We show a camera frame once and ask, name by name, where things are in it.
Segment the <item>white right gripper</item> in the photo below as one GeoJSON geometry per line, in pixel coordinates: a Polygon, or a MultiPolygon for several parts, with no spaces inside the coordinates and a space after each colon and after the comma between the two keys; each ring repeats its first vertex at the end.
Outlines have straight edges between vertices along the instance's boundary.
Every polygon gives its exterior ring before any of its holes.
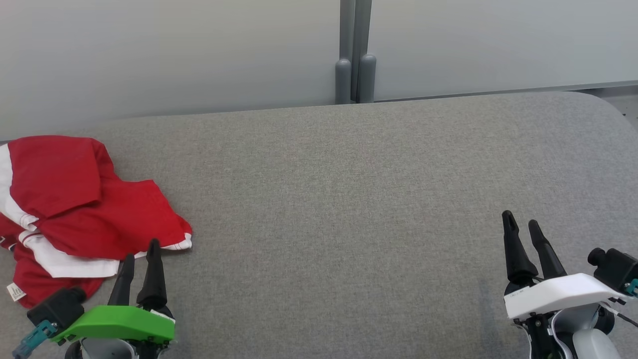
{"type": "Polygon", "coordinates": [[[525,331],[529,358],[619,359],[609,333],[621,314],[609,302],[626,302],[628,296],[590,275],[568,275],[536,220],[529,221],[528,229],[544,281],[531,286],[538,270],[520,241],[512,212],[501,216],[508,281],[527,286],[503,299],[509,320],[525,331]]]}

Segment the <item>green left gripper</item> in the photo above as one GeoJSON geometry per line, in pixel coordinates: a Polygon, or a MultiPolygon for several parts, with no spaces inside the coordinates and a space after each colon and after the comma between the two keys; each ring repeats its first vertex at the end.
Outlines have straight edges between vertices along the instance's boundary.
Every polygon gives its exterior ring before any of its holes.
{"type": "Polygon", "coordinates": [[[137,295],[141,308],[130,306],[130,289],[135,275],[135,257],[126,255],[110,294],[108,305],[86,311],[67,329],[51,338],[54,343],[82,338],[150,341],[164,345],[175,338],[175,320],[159,311],[168,302],[161,246],[154,238],[146,254],[147,270],[137,295]]]}

